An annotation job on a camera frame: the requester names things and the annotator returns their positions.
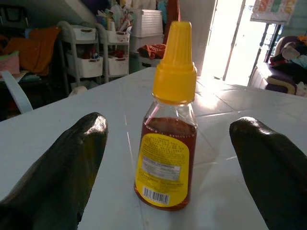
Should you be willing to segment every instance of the white container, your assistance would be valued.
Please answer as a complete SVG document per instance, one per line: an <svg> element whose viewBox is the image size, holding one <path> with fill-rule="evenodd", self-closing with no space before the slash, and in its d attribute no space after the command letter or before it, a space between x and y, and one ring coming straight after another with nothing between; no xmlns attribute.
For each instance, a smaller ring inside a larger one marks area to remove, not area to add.
<svg viewBox="0 0 307 230"><path fill-rule="evenodd" d="M107 30L107 39L111 43L125 43L129 42L130 33L119 32L119 31L109 31Z"/></svg>
<svg viewBox="0 0 307 230"><path fill-rule="evenodd" d="M128 74L128 58L109 57L109 75Z"/></svg>
<svg viewBox="0 0 307 230"><path fill-rule="evenodd" d="M70 52L66 52L68 67L74 70L73 58ZM77 58L79 74L81 78L93 78L102 75L103 58L82 59Z"/></svg>
<svg viewBox="0 0 307 230"><path fill-rule="evenodd" d="M96 29L91 27L85 27L81 25L71 25L73 31L75 32L77 41L93 41L96 39ZM66 31L66 28L63 27L63 35L70 36L69 31Z"/></svg>
<svg viewBox="0 0 307 230"><path fill-rule="evenodd" d="M144 45L162 44L164 35L160 34L157 36L150 37L130 37L130 52L137 53L138 48Z"/></svg>
<svg viewBox="0 0 307 230"><path fill-rule="evenodd" d="M163 34L162 13L154 10L131 9L135 22L131 36L148 37Z"/></svg>

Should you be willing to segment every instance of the white plastic chair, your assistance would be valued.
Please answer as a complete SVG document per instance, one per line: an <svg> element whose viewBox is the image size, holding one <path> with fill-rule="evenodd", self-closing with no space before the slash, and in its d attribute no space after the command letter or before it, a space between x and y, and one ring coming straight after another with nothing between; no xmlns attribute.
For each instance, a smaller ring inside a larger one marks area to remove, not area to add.
<svg viewBox="0 0 307 230"><path fill-rule="evenodd" d="M33 108L31 106L31 103L29 102L29 99L27 98L24 91L22 90L16 79L13 77L13 75L7 70L2 71L1 74L19 111L22 114L32 111Z"/></svg>

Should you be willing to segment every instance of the nutrition facts label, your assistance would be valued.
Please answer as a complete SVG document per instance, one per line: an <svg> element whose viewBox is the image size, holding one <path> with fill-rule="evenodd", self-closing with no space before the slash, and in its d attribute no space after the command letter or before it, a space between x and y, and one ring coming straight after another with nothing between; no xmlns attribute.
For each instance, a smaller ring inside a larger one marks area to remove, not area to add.
<svg viewBox="0 0 307 230"><path fill-rule="evenodd" d="M161 164L145 156L142 159L142 169L152 176L170 181L178 181L180 176L180 166Z"/></svg>

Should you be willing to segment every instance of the poster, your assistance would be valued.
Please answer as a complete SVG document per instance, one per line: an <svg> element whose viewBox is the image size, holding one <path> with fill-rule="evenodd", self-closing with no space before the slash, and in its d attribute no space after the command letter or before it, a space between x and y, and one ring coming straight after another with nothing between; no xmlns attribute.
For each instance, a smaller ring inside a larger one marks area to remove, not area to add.
<svg viewBox="0 0 307 230"><path fill-rule="evenodd" d="M288 24L295 5L296 0L256 0L250 20Z"/></svg>

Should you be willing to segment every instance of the white table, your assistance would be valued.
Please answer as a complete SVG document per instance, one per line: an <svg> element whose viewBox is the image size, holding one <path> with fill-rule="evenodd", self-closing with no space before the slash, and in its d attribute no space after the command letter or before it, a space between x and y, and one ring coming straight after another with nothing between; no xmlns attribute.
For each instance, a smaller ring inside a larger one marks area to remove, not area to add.
<svg viewBox="0 0 307 230"><path fill-rule="evenodd" d="M80 230L267 229L245 185L229 137L242 116L258 118L307 152L307 99L198 79L193 104L199 132L190 204L177 212L151 208L133 191L142 119L153 98L154 68L0 123L0 198L67 128L102 113L109 136Z"/></svg>

